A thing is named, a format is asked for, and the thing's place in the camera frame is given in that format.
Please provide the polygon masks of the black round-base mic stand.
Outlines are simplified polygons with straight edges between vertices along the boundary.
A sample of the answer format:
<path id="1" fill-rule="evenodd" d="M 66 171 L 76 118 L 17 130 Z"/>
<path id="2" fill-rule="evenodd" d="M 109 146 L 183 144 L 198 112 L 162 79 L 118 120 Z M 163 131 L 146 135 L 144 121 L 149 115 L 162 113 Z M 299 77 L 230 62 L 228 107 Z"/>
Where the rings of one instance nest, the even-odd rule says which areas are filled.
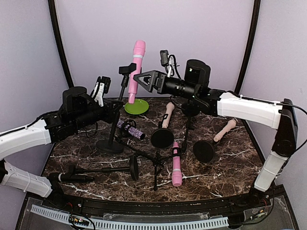
<path id="1" fill-rule="evenodd" d="M 115 137 L 115 132 L 117 128 L 117 123 L 120 117 L 120 110 L 123 107 L 123 102 L 122 102 L 123 94 L 129 83 L 129 75 L 133 71 L 135 71 L 136 68 L 137 68 L 137 65 L 135 63 L 130 63 L 128 66 L 119 67 L 118 73 L 123 75 L 123 79 L 121 82 L 121 91 L 118 97 L 119 106 L 115 109 L 115 119 L 112 123 L 109 139 L 108 140 L 101 139 L 97 141 L 95 144 L 97 149 L 101 151 L 102 153 L 120 154 L 124 150 L 123 145 L 116 143 L 114 141 L 114 137 Z"/>

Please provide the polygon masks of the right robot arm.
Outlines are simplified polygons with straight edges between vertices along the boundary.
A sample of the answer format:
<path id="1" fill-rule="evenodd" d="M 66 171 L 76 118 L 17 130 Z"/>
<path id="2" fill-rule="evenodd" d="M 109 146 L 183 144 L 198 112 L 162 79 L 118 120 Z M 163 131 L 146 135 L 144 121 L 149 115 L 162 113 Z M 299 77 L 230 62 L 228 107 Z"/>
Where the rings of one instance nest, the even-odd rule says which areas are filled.
<path id="1" fill-rule="evenodd" d="M 133 78 L 146 91 L 170 94 L 190 100 L 201 112 L 211 116 L 235 117 L 263 124 L 277 131 L 272 150 L 255 179 L 245 204 L 255 208 L 263 201 L 277 174 L 296 151 L 297 121 L 292 101 L 266 101 L 239 96 L 232 91 L 209 88 L 211 68 L 204 62 L 189 59 L 184 79 L 168 77 L 157 70 L 136 74 Z"/>

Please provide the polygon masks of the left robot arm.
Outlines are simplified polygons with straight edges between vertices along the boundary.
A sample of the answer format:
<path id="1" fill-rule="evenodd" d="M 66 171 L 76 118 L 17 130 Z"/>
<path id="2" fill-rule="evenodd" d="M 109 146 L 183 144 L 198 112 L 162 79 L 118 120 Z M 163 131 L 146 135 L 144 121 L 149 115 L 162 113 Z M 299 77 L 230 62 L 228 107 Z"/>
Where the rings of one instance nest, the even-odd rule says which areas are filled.
<path id="1" fill-rule="evenodd" d="M 88 125 L 98 121 L 115 122 L 116 113 L 123 102 L 103 99 L 104 90 L 90 96 L 85 87 L 72 87 L 62 94 L 59 110 L 40 115 L 34 122 L 1 133 L 0 135 L 0 184 L 48 197 L 57 209 L 63 209 L 68 199 L 46 177 L 19 169 L 6 157 L 35 146 L 60 142 Z"/>

